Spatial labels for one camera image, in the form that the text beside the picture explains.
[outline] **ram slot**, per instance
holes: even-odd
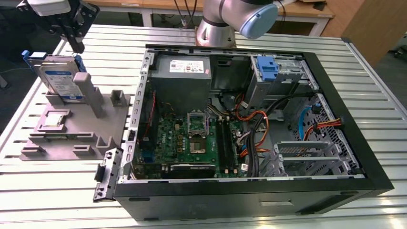
[[[236,168],[235,164],[235,152],[232,149],[232,142],[231,142],[231,126],[228,121],[223,121],[222,123],[222,132],[223,132],[223,150],[227,158],[227,166],[228,170],[232,171]]]
[[[219,170],[224,171],[228,168],[227,165],[227,152],[224,151],[224,140],[223,140],[223,121],[216,121],[216,143],[218,143],[218,157],[219,157]]]

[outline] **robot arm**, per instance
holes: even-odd
[[[100,11],[96,5],[81,0],[23,0],[17,8],[43,29],[69,42],[73,52],[83,53],[81,40]],[[276,17],[272,0],[206,0],[196,42],[200,46],[232,47],[235,30],[256,39]]]
[[[73,52],[83,53],[83,38],[99,14],[99,7],[81,0],[23,0],[17,9],[51,34],[68,41]]]
[[[235,31],[256,39],[270,30],[276,18],[278,6],[272,0],[206,0],[196,42],[200,46],[232,47]]]

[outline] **case hinge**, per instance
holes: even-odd
[[[116,201],[113,198],[119,178],[123,149],[115,148],[104,154],[103,163],[97,165],[95,180],[97,181],[93,202]]]

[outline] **workbench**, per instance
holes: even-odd
[[[146,43],[194,45],[195,38],[194,30],[93,25],[83,42],[84,65],[101,93],[134,94]],[[135,222],[117,202],[92,203],[99,161],[19,159],[47,104],[37,79],[0,136],[1,228],[404,228],[407,112],[354,45],[339,38],[271,34],[258,40],[236,34],[236,43],[238,48],[316,53],[395,189],[323,215]],[[71,55],[69,44],[60,42],[55,54]]]

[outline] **label sticker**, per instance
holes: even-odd
[[[171,73],[203,73],[204,72],[203,61],[178,61],[170,62]]]
[[[240,105],[242,105],[244,108],[248,107],[248,104],[247,104],[244,101],[242,101]]]
[[[83,98],[79,86],[73,83],[69,71],[45,71],[48,82],[63,99],[80,100]]]
[[[139,6],[139,4],[134,4],[134,3],[121,3],[123,6]]]
[[[242,171],[248,171],[248,165],[247,164],[242,164],[240,170]]]

